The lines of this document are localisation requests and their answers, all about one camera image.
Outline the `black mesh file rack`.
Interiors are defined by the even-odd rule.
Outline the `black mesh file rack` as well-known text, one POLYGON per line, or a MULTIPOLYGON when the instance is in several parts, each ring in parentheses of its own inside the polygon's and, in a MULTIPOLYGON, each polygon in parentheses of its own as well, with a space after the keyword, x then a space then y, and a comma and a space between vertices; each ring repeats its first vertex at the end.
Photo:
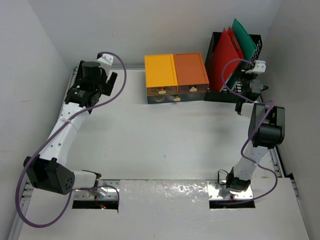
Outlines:
MULTIPOLYGON (((209 78, 209 72, 210 72, 210 62, 213 56, 213 52, 221 37, 221 34, 222 34, 221 32, 213 32, 210 39, 209 47, 208 47, 205 62, 204 62, 208 78, 209 78)), ((261 35, 259 34, 250 34, 249 36, 251 37, 251 39, 253 40, 253 42, 256 44, 256 47, 257 47, 257 49, 255 50, 255 53, 253 54, 250 60, 251 62, 253 62, 255 60, 258 60, 259 58, 259 55, 263 47, 263 41, 262 41, 261 35)), ((214 92, 208 88, 207 93, 205 94, 205 97, 204 97, 204 101, 236 104, 238 101, 238 97, 233 93, 230 93, 225 87, 222 89, 221 92, 214 92)))

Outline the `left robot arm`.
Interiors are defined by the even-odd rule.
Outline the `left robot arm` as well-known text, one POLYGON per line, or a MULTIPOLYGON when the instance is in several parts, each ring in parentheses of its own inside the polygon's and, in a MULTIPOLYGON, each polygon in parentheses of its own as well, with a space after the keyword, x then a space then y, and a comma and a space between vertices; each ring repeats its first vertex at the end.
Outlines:
POLYGON ((66 168, 70 147, 83 122, 101 95, 110 96, 117 73, 109 72, 113 57, 104 54, 96 61, 80 61, 73 85, 69 88, 60 116, 51 131, 53 139, 28 167, 26 174, 36 189, 66 195, 74 189, 93 188, 99 173, 66 168))

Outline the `green folder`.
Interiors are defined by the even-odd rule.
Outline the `green folder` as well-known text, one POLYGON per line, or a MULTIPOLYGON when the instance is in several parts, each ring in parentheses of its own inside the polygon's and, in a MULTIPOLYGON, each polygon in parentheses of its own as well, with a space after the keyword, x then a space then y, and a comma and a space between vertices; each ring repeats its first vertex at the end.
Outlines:
MULTIPOLYGON (((231 29, 235 35, 235 38, 237 40, 237 43, 242 53, 242 57, 241 56, 233 57, 232 60, 244 59, 244 60, 250 61, 257 50, 256 44, 253 42, 252 38, 247 33, 243 25, 236 18, 233 20, 231 29)), ((230 89, 233 90, 237 85, 236 83, 237 75, 241 72, 241 67, 245 67, 245 66, 246 66, 246 63, 239 60, 234 61, 228 65, 227 70, 232 71, 232 73, 227 74, 229 78, 226 84, 230 89)))

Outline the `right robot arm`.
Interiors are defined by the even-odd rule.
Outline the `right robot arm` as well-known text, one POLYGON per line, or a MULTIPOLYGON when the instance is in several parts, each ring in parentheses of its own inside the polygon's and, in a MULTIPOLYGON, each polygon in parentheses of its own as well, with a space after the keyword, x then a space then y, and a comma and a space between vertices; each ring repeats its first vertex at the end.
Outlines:
POLYGON ((241 149, 241 159, 226 176, 226 188, 234 192, 248 189, 262 158, 285 138, 285 108, 257 102, 261 92, 268 89, 257 76, 257 73, 248 70, 242 71, 239 77, 241 94, 246 99, 238 99, 235 111, 250 118, 250 123, 248 141, 241 149))

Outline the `red folder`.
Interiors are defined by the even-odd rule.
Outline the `red folder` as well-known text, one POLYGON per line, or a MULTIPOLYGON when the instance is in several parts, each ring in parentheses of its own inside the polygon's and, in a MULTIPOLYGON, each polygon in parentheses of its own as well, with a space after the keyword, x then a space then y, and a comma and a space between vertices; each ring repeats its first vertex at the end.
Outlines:
POLYGON ((234 59, 243 59, 243 53, 232 28, 223 29, 213 51, 208 70, 209 89, 221 92, 225 86, 222 82, 222 71, 225 65, 234 59))

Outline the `orange drawer box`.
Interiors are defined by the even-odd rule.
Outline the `orange drawer box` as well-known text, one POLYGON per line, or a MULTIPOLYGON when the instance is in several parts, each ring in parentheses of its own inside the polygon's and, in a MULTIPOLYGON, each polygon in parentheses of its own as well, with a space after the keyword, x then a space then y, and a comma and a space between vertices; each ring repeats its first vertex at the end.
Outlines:
POLYGON ((208 90, 209 80, 200 52, 174 54, 173 59, 178 93, 202 93, 208 90))

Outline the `yellow drawer box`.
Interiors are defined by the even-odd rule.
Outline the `yellow drawer box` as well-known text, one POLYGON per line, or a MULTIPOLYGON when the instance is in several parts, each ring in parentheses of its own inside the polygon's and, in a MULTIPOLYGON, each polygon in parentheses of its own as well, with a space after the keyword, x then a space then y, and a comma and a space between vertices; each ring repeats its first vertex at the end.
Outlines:
POLYGON ((146 55, 144 67, 148 96, 169 95, 178 92, 173 54, 146 55))

